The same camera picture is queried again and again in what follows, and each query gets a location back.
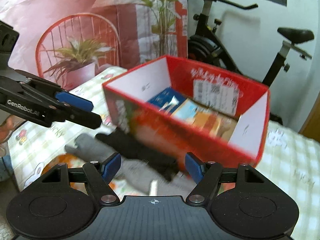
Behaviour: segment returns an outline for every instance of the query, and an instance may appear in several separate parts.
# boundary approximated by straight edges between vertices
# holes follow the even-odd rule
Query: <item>blue package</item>
[[[171,87],[168,87],[151,98],[148,102],[159,107],[159,110],[173,113],[184,101],[186,101],[186,98],[183,95]]]

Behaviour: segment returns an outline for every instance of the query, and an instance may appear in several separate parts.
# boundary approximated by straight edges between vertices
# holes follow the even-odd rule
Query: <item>exercise bike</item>
[[[232,5],[242,10],[252,10],[258,8],[258,4],[243,6],[229,0],[204,0],[204,6],[201,14],[195,14],[193,16],[193,19],[198,21],[198,23],[195,35],[191,36],[188,40],[188,58],[218,67],[222,67],[222,62],[227,70],[246,76],[238,69],[236,63],[233,61],[226,48],[215,34],[217,28],[222,22],[219,19],[215,19],[214,28],[211,28],[207,25],[212,2],[217,1]],[[267,75],[262,81],[262,83],[268,87],[271,86],[282,67],[284,68],[285,72],[289,70],[290,65],[285,64],[285,60],[290,49],[300,53],[300,57],[304,60],[307,60],[308,58],[312,59],[312,56],[308,54],[308,52],[296,46],[296,44],[313,40],[315,37],[312,31],[293,28],[278,28],[277,31],[291,43],[286,40],[283,41],[280,51],[277,53]],[[279,116],[271,114],[270,119],[282,124],[282,119]]]

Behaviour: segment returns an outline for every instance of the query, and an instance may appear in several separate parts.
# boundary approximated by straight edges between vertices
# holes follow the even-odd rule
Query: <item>red box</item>
[[[229,142],[210,137],[147,102],[167,87],[193,99],[206,98],[206,102],[212,98],[212,84],[222,88],[218,95],[223,111],[240,117]],[[204,162],[216,161],[224,167],[237,167],[239,163],[256,166],[262,157],[269,90],[261,83],[212,65],[165,56],[105,82],[103,89],[113,124],[145,145],[175,156],[181,169],[188,151]]]

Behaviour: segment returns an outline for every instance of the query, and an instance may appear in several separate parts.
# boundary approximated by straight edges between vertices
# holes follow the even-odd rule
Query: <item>black saddle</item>
[[[311,30],[278,28],[278,32],[294,44],[312,41],[315,38]]]

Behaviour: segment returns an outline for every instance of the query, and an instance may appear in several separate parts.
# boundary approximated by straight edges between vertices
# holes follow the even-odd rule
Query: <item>black cloth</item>
[[[109,135],[98,133],[95,138],[111,146],[127,159],[146,161],[151,168],[161,174],[167,181],[171,181],[179,172],[176,159],[146,147],[119,128]]]

